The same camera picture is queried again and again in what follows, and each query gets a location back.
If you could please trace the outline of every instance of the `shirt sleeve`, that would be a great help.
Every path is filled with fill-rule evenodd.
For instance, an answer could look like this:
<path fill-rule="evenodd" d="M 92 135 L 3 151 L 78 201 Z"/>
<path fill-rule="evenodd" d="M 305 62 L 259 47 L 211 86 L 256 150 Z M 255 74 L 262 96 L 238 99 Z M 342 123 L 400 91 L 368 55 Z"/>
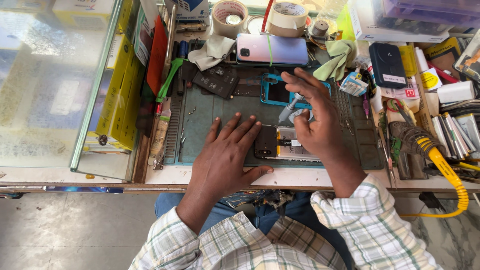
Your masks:
<path fill-rule="evenodd" d="M 202 265 L 200 240 L 177 215 L 177 207 L 153 223 L 129 270 L 196 269 Z"/>
<path fill-rule="evenodd" d="M 329 199 L 315 192 L 311 204 L 320 222 L 337 229 L 361 269 L 442 269 L 400 219 L 394 198 L 368 175 L 350 198 Z"/>

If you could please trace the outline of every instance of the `grey cloth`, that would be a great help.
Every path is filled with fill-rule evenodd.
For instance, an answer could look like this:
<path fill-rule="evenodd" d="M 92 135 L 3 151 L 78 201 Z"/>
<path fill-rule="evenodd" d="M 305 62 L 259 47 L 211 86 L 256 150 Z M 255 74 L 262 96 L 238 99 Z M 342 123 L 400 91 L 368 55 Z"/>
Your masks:
<path fill-rule="evenodd" d="M 234 48 L 235 40 L 212 34 L 201 49 L 188 54 L 188 60 L 195 63 L 200 71 L 204 71 L 220 63 Z"/>

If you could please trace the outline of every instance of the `green cloth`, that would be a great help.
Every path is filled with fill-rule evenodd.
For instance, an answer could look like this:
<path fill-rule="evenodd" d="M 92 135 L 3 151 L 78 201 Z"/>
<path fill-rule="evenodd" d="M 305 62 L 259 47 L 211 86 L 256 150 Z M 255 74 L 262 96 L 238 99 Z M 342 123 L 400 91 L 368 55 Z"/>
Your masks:
<path fill-rule="evenodd" d="M 343 79 L 343 73 L 345 66 L 348 62 L 353 60 L 354 44 L 351 40 L 335 40 L 325 42 L 328 55 L 335 57 L 328 61 L 316 71 L 313 72 L 313 76 L 320 81 L 326 81 L 329 78 L 333 78 L 335 81 Z"/>

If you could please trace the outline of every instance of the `silver screwdriver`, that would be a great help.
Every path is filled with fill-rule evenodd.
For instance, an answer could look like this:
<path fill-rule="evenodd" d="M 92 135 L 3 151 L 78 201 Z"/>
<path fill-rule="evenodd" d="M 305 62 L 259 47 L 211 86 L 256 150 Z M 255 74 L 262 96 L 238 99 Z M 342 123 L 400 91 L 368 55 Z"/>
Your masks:
<path fill-rule="evenodd" d="M 292 102 L 287 104 L 283 111 L 280 113 L 280 116 L 278 117 L 278 123 L 280 124 L 281 122 L 285 121 L 288 119 L 288 117 L 293 113 L 295 110 L 295 104 L 297 104 L 298 101 L 303 99 L 303 96 L 300 95 L 299 93 L 294 94 L 294 99 Z"/>

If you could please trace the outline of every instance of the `plastic bottle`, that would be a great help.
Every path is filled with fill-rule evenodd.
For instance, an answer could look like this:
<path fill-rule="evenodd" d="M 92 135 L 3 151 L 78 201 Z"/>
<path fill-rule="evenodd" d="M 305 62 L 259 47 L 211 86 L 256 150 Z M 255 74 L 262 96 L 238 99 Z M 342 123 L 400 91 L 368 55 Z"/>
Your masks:
<path fill-rule="evenodd" d="M 324 20 L 328 23 L 328 34 L 338 30 L 336 19 L 348 0 L 327 0 L 324 8 L 318 13 L 317 20 Z"/>

